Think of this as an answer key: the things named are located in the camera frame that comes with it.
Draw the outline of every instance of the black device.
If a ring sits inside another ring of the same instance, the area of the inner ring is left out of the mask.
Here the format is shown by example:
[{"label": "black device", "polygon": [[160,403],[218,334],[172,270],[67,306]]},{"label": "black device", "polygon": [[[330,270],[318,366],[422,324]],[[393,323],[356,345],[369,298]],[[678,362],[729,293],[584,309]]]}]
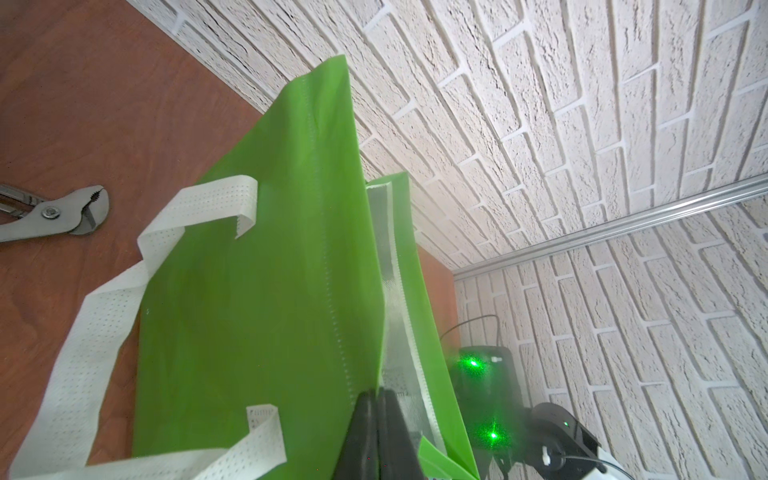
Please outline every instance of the black device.
[{"label": "black device", "polygon": [[[461,348],[449,370],[482,478],[491,459],[505,475],[522,462],[546,480],[578,480],[600,465],[599,442],[568,410],[549,402],[523,406],[512,354],[504,346]],[[583,458],[566,461],[567,456]]]},{"label": "black device", "polygon": [[423,480],[397,395],[360,393],[333,480]]}]

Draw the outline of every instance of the pliers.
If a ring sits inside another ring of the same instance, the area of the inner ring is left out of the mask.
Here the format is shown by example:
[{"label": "pliers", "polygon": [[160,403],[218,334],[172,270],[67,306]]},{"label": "pliers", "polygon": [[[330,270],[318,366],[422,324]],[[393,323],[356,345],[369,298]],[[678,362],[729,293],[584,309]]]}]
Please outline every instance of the pliers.
[{"label": "pliers", "polygon": [[45,200],[0,184],[0,197],[33,207],[31,211],[26,211],[0,203],[1,212],[19,219],[0,225],[0,242],[57,233],[87,235],[104,222],[109,211],[109,195],[101,185],[75,190],[57,200]]}]

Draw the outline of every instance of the brick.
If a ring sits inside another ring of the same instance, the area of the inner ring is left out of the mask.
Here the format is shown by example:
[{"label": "brick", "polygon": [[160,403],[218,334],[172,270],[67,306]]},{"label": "brick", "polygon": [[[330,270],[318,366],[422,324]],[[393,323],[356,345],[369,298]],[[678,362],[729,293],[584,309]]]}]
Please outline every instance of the brick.
[{"label": "brick", "polygon": [[491,277],[491,291],[494,295],[507,292],[507,283],[504,281],[504,270],[497,268],[492,272],[488,272]]},{"label": "brick", "polygon": [[[480,311],[482,315],[496,314],[496,305],[493,301],[493,291],[491,288],[491,277],[487,273],[477,276],[478,281],[478,294],[480,296]],[[483,325],[485,330],[485,340],[488,345],[501,345],[501,338],[499,338],[499,326],[500,323],[496,322],[496,319],[486,318],[477,320],[477,323]]]},{"label": "brick", "polygon": [[768,478],[768,433],[742,389],[715,389],[715,403],[746,461],[752,478]]},{"label": "brick", "polygon": [[401,86],[411,98],[416,100],[426,123],[445,145],[453,161],[459,162],[471,156],[472,149],[467,145],[459,128],[440,102],[392,18],[383,18],[367,35]]},{"label": "brick", "polygon": [[509,298],[506,294],[495,296],[493,307],[502,323],[502,345],[509,349],[515,349],[518,344],[515,336],[515,318],[512,316]]},{"label": "brick", "polygon": [[584,291],[584,299],[587,301],[587,308],[595,328],[608,328],[614,326],[614,314],[611,312],[611,306],[600,286],[598,275],[592,269],[592,263],[589,260],[589,254],[586,248],[577,248],[570,252],[571,261],[574,264],[576,278]]},{"label": "brick", "polygon": [[671,320],[677,325],[682,340],[688,345],[694,362],[699,366],[701,376],[705,380],[733,380],[733,373],[726,361],[723,351],[715,343],[704,320],[699,319],[693,304],[668,259],[648,262],[650,274],[654,276],[656,285],[664,296],[670,310]]},{"label": "brick", "polygon": [[689,109],[690,73],[698,43],[699,1],[659,4],[659,124],[680,117]]},{"label": "brick", "polygon": [[561,389],[565,386],[562,368],[560,367],[558,352],[554,347],[552,328],[544,301],[541,299],[541,292],[539,292],[538,288],[527,289],[525,291],[525,300],[528,304],[528,311],[531,314],[536,345],[541,350],[541,364],[544,367],[547,387],[550,389]]},{"label": "brick", "polygon": [[644,388],[661,427],[661,434],[667,441],[678,478],[709,478],[707,464],[672,388],[667,385]]},{"label": "brick", "polygon": [[531,156],[531,149],[525,140],[525,135],[518,135],[504,142],[509,157],[512,159],[512,167],[515,169],[521,183],[531,198],[536,215],[539,218],[549,218],[555,215],[554,204],[542,177],[539,166]]},{"label": "brick", "polygon": [[354,0],[346,2],[346,5],[360,28],[365,27],[384,7],[382,0]]},{"label": "brick", "polygon": [[490,242],[490,245],[493,246],[499,255],[514,251],[515,248],[512,246],[509,237],[504,235],[498,228],[488,208],[473,208],[469,211],[469,215],[479,225],[480,231],[488,237],[488,242]]},{"label": "brick", "polygon": [[456,250],[458,250],[458,247],[451,243],[451,240],[448,240],[448,237],[446,237],[443,232],[438,230],[432,224],[432,222],[427,220],[423,214],[417,210],[413,210],[411,215],[413,218],[413,224],[418,227],[419,230],[421,230],[423,234],[427,236],[435,245],[437,245],[440,250],[445,252],[446,255],[452,255],[454,252],[456,252]]},{"label": "brick", "polygon": [[565,252],[552,255],[552,264],[554,265],[554,274],[557,276],[571,275],[574,272],[571,268],[571,259]]},{"label": "brick", "polygon": [[268,57],[286,78],[296,78],[310,72],[309,65],[291,48],[269,20],[247,0],[213,0],[211,2],[259,50]]},{"label": "brick", "polygon": [[558,238],[565,235],[563,220],[560,217],[542,220],[541,227],[544,229],[544,234],[547,236],[547,240],[552,240],[553,238]]},{"label": "brick", "polygon": [[645,395],[637,384],[634,368],[621,335],[618,332],[612,332],[602,333],[599,337],[605,350],[608,365],[611,367],[621,405],[624,406],[627,420],[640,448],[645,469],[649,472],[672,473],[672,464],[664,448],[664,442],[661,440]]},{"label": "brick", "polygon": [[607,242],[593,243],[587,248],[589,249],[590,257],[592,257],[592,263],[595,265],[615,263],[614,255],[611,253],[611,248],[608,246]]},{"label": "brick", "polygon": [[410,43],[424,58],[424,64],[435,81],[453,72],[458,64],[445,45],[435,16],[427,12],[419,0],[392,0],[391,5],[397,11],[397,20],[408,32]]},{"label": "brick", "polygon": [[629,190],[639,190],[654,182],[653,157],[654,72],[650,71],[624,85],[621,91],[621,130],[627,142],[625,161]]},{"label": "brick", "polygon": [[664,248],[659,242],[654,229],[646,228],[631,234],[632,242],[637,248],[637,252],[642,257],[651,257],[653,255],[664,255]]},{"label": "brick", "polygon": [[614,5],[619,80],[627,80],[654,63],[654,2],[629,0]]},{"label": "brick", "polygon": [[202,0],[180,0],[179,5],[200,28],[200,33],[214,40],[214,44],[221,44],[237,62],[237,67],[250,75],[268,97],[275,98],[288,83],[287,78],[210,4]]},{"label": "brick", "polygon": [[536,266],[538,285],[541,287],[541,292],[544,296],[552,332],[555,335],[568,335],[571,333],[571,327],[568,324],[568,315],[565,313],[558,281],[554,279],[552,263],[549,257],[547,257],[536,260],[534,265]]},{"label": "brick", "polygon": [[707,215],[699,214],[686,217],[680,219],[680,224],[683,225],[694,244],[723,239]]},{"label": "brick", "polygon": [[515,332],[518,341],[533,340],[531,317],[525,304],[525,295],[522,291],[522,282],[516,266],[508,266],[504,269],[507,279],[507,295],[512,311],[512,322],[515,324]]},{"label": "brick", "polygon": [[592,204],[600,200],[597,175],[592,153],[589,148],[587,131],[582,110],[575,108],[558,118],[563,148],[571,164],[571,181],[579,205]]},{"label": "brick", "polygon": [[706,31],[726,24],[742,13],[750,6],[749,0],[715,0],[707,3],[707,28]]},{"label": "brick", "polygon": [[475,103],[467,80],[459,76],[443,88],[445,101],[456,119],[464,125],[469,141],[474,145],[494,184],[500,191],[518,184],[507,165],[504,153],[496,141],[493,130],[484,120],[480,107]]},{"label": "brick", "polygon": [[382,176],[379,169],[374,167],[370,160],[363,154],[360,154],[360,163],[362,165],[362,175],[366,179],[366,182],[370,182],[371,180]]},{"label": "brick", "polygon": [[517,190],[507,195],[507,205],[512,210],[519,225],[525,230],[525,236],[530,243],[540,243],[545,241],[544,233],[539,227],[538,218],[531,209],[531,203],[525,196],[523,190]]},{"label": "brick", "polygon": [[629,194],[629,213],[636,214],[653,206],[653,188]]},{"label": "brick", "polygon": [[594,149],[600,150],[619,141],[613,55],[604,53],[611,44],[607,4],[568,0],[568,15]]},{"label": "brick", "polygon": [[729,205],[712,210],[709,216],[725,233],[731,247],[743,259],[752,275],[768,287],[768,246],[762,237],[756,235],[746,212],[738,205]]},{"label": "brick", "polygon": [[525,262],[518,265],[520,270],[520,278],[523,285],[538,285],[538,278],[536,277],[536,269],[533,262]]},{"label": "brick", "polygon": [[491,40],[501,37],[520,21],[518,7],[510,0],[478,0],[478,7]]},{"label": "brick", "polygon": [[768,8],[758,8],[757,17],[750,24],[752,25],[747,32],[746,51],[743,54],[741,73],[737,82],[739,87],[768,77],[768,65],[765,61],[768,58]]},{"label": "brick", "polygon": [[768,195],[742,202],[741,206],[759,228],[768,227]]},{"label": "brick", "polygon": [[519,225],[509,206],[504,202],[501,195],[494,188],[491,179],[485,172],[485,169],[477,161],[472,161],[463,167],[467,181],[475,187],[481,199],[485,201],[485,206],[491,211],[494,218],[498,221],[502,232],[517,230]]},{"label": "brick", "polygon": [[188,23],[181,26],[176,39],[195,58],[206,65],[258,111],[266,111],[272,104],[269,98],[243,72],[231,64],[200,32]]},{"label": "brick", "polygon": [[436,2],[433,8],[452,33],[456,48],[464,55],[467,69],[475,79],[477,94],[496,134],[500,138],[506,137],[520,128],[520,121],[512,110],[512,98],[505,90],[472,7],[463,2]]},{"label": "brick", "polygon": [[597,337],[592,333],[589,311],[584,303],[584,297],[581,295],[576,279],[567,278],[560,280],[560,289],[565,298],[568,316],[571,318],[571,325],[573,326],[574,338],[581,352],[589,384],[610,384],[611,379],[608,375],[603,353],[600,350]]},{"label": "brick", "polygon": [[616,315],[616,323],[627,342],[637,374],[641,382],[664,381],[664,371],[661,367],[654,345],[648,336],[648,331],[640,325],[637,314],[634,312],[632,299],[621,280],[621,276],[614,267],[604,268],[598,271],[598,276],[603,284],[608,300],[613,306]]},{"label": "brick", "polygon": [[701,257],[690,248],[687,236],[679,222],[667,223],[656,227],[662,241],[677,265],[677,271],[685,280],[696,304],[705,313],[730,310],[732,307],[723,291],[715,283],[712,273]]},{"label": "brick", "polygon": [[[464,287],[467,289],[467,296],[476,298],[476,300],[467,303],[467,320],[477,318],[483,314],[480,307],[477,277],[465,280]],[[469,325],[469,338],[472,339],[472,345],[488,345],[483,320],[475,320],[467,325]]]},{"label": "brick", "polygon": [[288,42],[313,66],[331,58],[336,50],[293,2],[254,0],[257,7]]},{"label": "brick", "polygon": [[703,192],[707,188],[709,176],[709,170],[699,170],[692,174],[685,174],[680,185],[680,198],[688,198]]},{"label": "brick", "polygon": [[382,143],[376,139],[373,139],[365,144],[361,151],[362,154],[368,158],[371,164],[378,168],[384,175],[391,175],[405,171],[405,168],[399,165],[392,154],[390,154],[384,145],[382,145]]},{"label": "brick", "polygon": [[357,132],[357,144],[361,144],[371,136],[371,130],[357,115],[355,115],[355,131]]},{"label": "brick", "polygon": [[162,0],[128,0],[139,12],[149,18],[152,23],[168,33],[176,21],[176,12]]},{"label": "brick", "polygon": [[649,330],[712,473],[721,478],[746,476],[728,432],[720,422],[720,416],[706,389],[700,385],[694,365],[688,359],[674,328],[665,325],[651,327]]},{"label": "brick", "polygon": [[565,382],[574,406],[572,410],[574,416],[587,427],[587,430],[598,437],[600,443],[605,444],[605,434],[598,419],[598,408],[587,387],[587,377],[581,366],[581,356],[576,349],[576,342],[573,339],[559,340],[558,351],[563,362]]},{"label": "brick", "polygon": [[474,245],[462,231],[458,229],[452,219],[445,219],[435,222],[435,225],[451,240],[451,243],[461,249],[462,253],[466,255],[467,260],[472,263],[482,262],[485,257],[480,254],[477,246]]},{"label": "brick", "polygon": [[[350,75],[349,84],[352,88],[355,112],[376,130],[379,134],[381,145],[386,146],[386,150],[393,158],[397,159],[397,163],[402,165],[418,182],[425,182],[434,177],[429,165],[424,162],[409,142],[397,131],[389,117],[376,105],[354,75]],[[369,142],[363,148],[363,151],[368,152],[368,146],[371,143]],[[378,166],[376,157],[370,154],[369,159]]]},{"label": "brick", "polygon": [[752,150],[746,157],[739,180],[754,177],[768,171],[768,148]]},{"label": "brick", "polygon": [[368,46],[340,3],[312,0],[305,6],[333,34],[336,43],[343,46],[349,67],[376,95],[388,114],[395,113],[408,103],[408,97]]},{"label": "brick", "polygon": [[574,198],[574,190],[566,170],[560,170],[547,177],[547,183],[552,190],[552,196],[558,205],[560,216],[565,227],[565,233],[573,233],[584,229],[581,211]]},{"label": "brick", "polygon": [[438,247],[434,242],[432,242],[423,232],[416,231],[414,232],[414,236],[416,238],[416,243],[429,252],[430,255],[432,255],[434,258],[440,261],[443,265],[445,265],[448,270],[456,270],[458,266],[453,262],[451,257],[449,257],[446,253],[444,253],[442,250],[440,250],[440,247]]},{"label": "brick", "polygon": [[666,319],[667,312],[664,311],[656,289],[640,263],[640,258],[629,237],[618,237],[609,240],[608,243],[634,298],[640,317],[647,322]]},{"label": "brick", "polygon": [[507,238],[509,238],[509,241],[512,244],[512,248],[515,250],[520,250],[521,248],[531,246],[531,242],[528,241],[528,239],[525,237],[525,233],[522,231],[507,233]]},{"label": "brick", "polygon": [[763,108],[763,115],[760,117],[760,122],[757,125],[757,131],[755,132],[755,138],[752,143],[755,147],[765,144],[768,144],[768,108]]},{"label": "brick", "polygon": [[574,406],[571,403],[571,396],[567,393],[555,393],[553,395],[549,396],[549,401],[554,403],[555,405],[559,405],[563,407],[564,409],[568,410],[569,412],[574,411]]},{"label": "brick", "polygon": [[619,148],[597,155],[598,178],[603,189],[605,214],[609,220],[627,215],[627,185],[622,155]]},{"label": "brick", "polygon": [[[458,323],[465,322],[469,319],[467,316],[467,289],[466,281],[459,280],[456,285],[456,306],[458,310]],[[469,333],[469,324],[465,323],[458,328],[461,333],[462,346],[470,346],[472,344],[472,336]]]},{"label": "brick", "polygon": [[535,406],[539,403],[547,402],[548,398],[544,393],[547,386],[544,381],[544,371],[541,367],[541,359],[538,356],[536,344],[526,343],[520,345],[520,357],[523,370],[525,371],[528,393],[531,395],[531,405]]},{"label": "brick", "polygon": [[582,208],[581,216],[584,217],[584,226],[587,228],[605,223],[605,209],[602,204]]},{"label": "brick", "polygon": [[616,392],[595,392],[594,400],[598,405],[598,411],[605,427],[605,435],[608,439],[606,447],[616,458],[624,470],[635,478],[643,478],[640,455],[632,437],[627,419],[622,411]]},{"label": "brick", "polygon": [[768,349],[768,299],[727,245],[701,250],[736,310]]},{"label": "brick", "polygon": [[410,185],[409,193],[411,196],[411,204],[417,207],[428,218],[437,221],[445,217],[443,210],[435,204],[432,198],[419,185]]},{"label": "brick", "polygon": [[533,24],[532,41],[541,63],[541,76],[547,87],[551,108],[557,110],[578,98],[561,4],[557,0],[540,0],[531,2],[528,8]]},{"label": "brick", "polygon": [[694,90],[696,117],[690,121],[685,171],[711,164],[718,131],[730,96],[731,79],[739,58],[743,27],[732,28],[702,45]]},{"label": "brick", "polygon": [[736,181],[739,169],[749,153],[752,136],[768,88],[757,88],[731,98],[723,130],[723,140],[715,155],[710,188],[722,187]]},{"label": "brick", "polygon": [[520,116],[528,123],[531,144],[541,168],[546,172],[560,167],[564,159],[545,104],[544,89],[538,83],[535,61],[531,59],[526,36],[518,35],[500,47],[498,57],[506,67],[510,84],[526,85],[525,88],[516,89],[516,99]]},{"label": "brick", "polygon": [[656,132],[654,156],[656,174],[654,203],[656,205],[665,205],[680,197],[680,169],[683,166],[687,125],[687,121],[681,121]]},{"label": "brick", "polygon": [[768,388],[765,383],[768,359],[762,349],[742,320],[735,316],[713,319],[712,329],[731,358],[734,370],[754,401],[763,422],[768,421]]},{"label": "brick", "polygon": [[477,196],[467,184],[461,171],[451,162],[448,155],[436,142],[435,137],[429,132],[422,112],[411,110],[396,121],[400,131],[411,144],[417,146],[418,152],[429,169],[440,174],[449,185],[452,192],[464,207],[477,204]]}]

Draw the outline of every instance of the wooden surface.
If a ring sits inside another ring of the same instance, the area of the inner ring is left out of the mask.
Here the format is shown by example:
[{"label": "wooden surface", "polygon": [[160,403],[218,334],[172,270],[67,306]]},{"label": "wooden surface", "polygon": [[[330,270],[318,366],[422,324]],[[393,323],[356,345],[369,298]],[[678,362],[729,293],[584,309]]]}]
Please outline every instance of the wooden surface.
[{"label": "wooden surface", "polygon": [[[435,317],[437,331],[442,335],[458,323],[453,274],[448,267],[421,247],[419,247],[419,262],[422,264],[422,275],[427,286],[429,303],[432,304],[432,315]],[[443,352],[446,355],[454,353],[460,346],[462,346],[462,339],[458,329],[454,329],[442,340]]]},{"label": "wooden surface", "polygon": [[[102,184],[111,202],[90,236],[0,243],[7,472],[83,297],[141,259],[138,234],[260,114],[125,0],[0,2],[0,45],[0,183],[49,198]],[[442,332],[456,322],[453,277],[419,255]],[[89,463],[130,456],[136,356],[134,329]]]}]

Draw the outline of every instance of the white bag handle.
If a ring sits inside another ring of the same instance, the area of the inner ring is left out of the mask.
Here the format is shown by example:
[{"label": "white bag handle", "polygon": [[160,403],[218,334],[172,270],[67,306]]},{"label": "white bag handle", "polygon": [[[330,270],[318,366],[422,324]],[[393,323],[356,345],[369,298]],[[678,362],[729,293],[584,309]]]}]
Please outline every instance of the white bag handle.
[{"label": "white bag handle", "polygon": [[256,222],[257,182],[246,175],[184,188],[138,237],[144,258],[83,300],[61,348],[40,411],[10,476],[50,479],[254,480],[286,461],[275,406],[249,407],[250,433],[229,450],[196,450],[85,467],[118,350],[134,325],[149,279],[184,227],[237,217],[237,237]]}]

